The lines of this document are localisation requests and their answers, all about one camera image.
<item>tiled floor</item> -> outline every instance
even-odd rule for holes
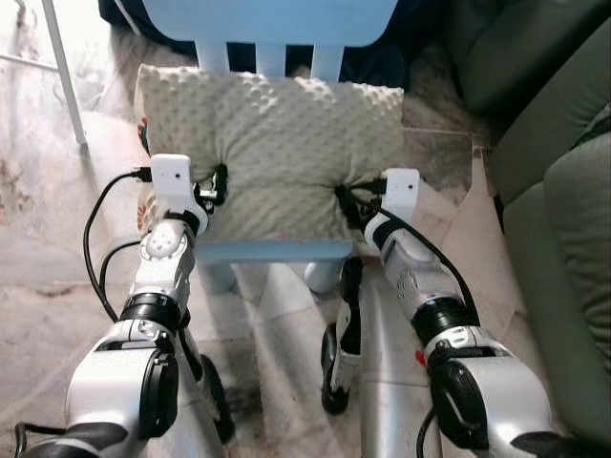
[[[0,61],[0,457],[12,456],[19,420],[61,425],[70,375],[108,325],[88,285],[81,233],[100,187],[143,164],[132,114],[137,67],[193,59],[111,30],[94,0],[55,1],[89,149],[75,144],[58,77]],[[52,60],[38,2],[0,3],[0,47]],[[484,122],[456,95],[443,50],[431,45],[413,63],[405,96],[405,165],[420,169],[414,224],[441,246],[472,286],[482,321],[545,380],[496,221],[481,150]],[[119,185],[93,233],[98,259],[109,240],[135,232],[137,186]],[[134,252],[114,260],[111,302],[124,297]],[[301,264],[235,266],[237,288],[208,297],[193,276],[192,332],[217,364],[237,423],[227,456],[360,456],[359,390],[348,411],[320,405],[320,343],[339,300],[313,298]],[[424,411],[414,412],[424,416]],[[445,456],[470,456],[444,443]]]

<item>minky dot pillow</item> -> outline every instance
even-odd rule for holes
[[[400,89],[142,65],[138,117],[151,155],[191,158],[204,183],[228,169],[228,198],[199,242],[352,239],[334,189],[378,177],[403,151]],[[157,217],[143,191],[139,226]]]

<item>white table leg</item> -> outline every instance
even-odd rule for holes
[[[68,103],[68,111],[70,112],[70,118],[74,126],[76,141],[80,145],[84,145],[87,143],[87,138],[85,137],[85,130],[83,129],[83,120],[80,116],[80,107],[78,106],[78,99],[74,92],[74,83],[70,76],[66,53],[64,52],[61,35],[59,34],[59,27],[57,26],[57,16],[55,15],[53,0],[42,0],[42,6],[45,10],[45,19],[47,20],[47,27],[49,28],[49,36],[51,37],[51,43],[53,45],[57,70],[59,71],[61,85],[64,88],[66,102]]]

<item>green sofa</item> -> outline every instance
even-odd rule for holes
[[[607,18],[491,155],[510,255],[560,416],[577,437],[606,448],[611,448],[610,43]]]
[[[450,0],[443,38],[469,109],[519,113],[610,11],[609,0]]]

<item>chair leg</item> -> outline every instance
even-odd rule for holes
[[[236,274],[230,264],[197,262],[201,285],[206,293],[218,295],[228,292],[236,284]]]
[[[53,45],[55,61],[57,62],[57,70],[59,71],[61,85],[63,86],[64,94],[66,95],[66,102],[68,104],[70,118],[73,122],[76,141],[78,144],[84,145],[87,143],[87,138],[85,137],[85,130],[83,129],[83,121],[80,116],[78,99],[76,98],[76,94],[74,92],[74,83],[70,76],[70,70],[68,69],[66,53],[64,52],[64,46],[61,42],[61,35],[59,34],[59,27],[57,26],[57,16],[55,15],[53,0],[42,0],[42,6],[45,10],[45,19],[47,20],[47,27],[49,28],[49,36],[51,37],[51,43]]]
[[[329,294],[340,279],[343,264],[344,260],[311,262],[305,268],[305,284],[315,294]]]

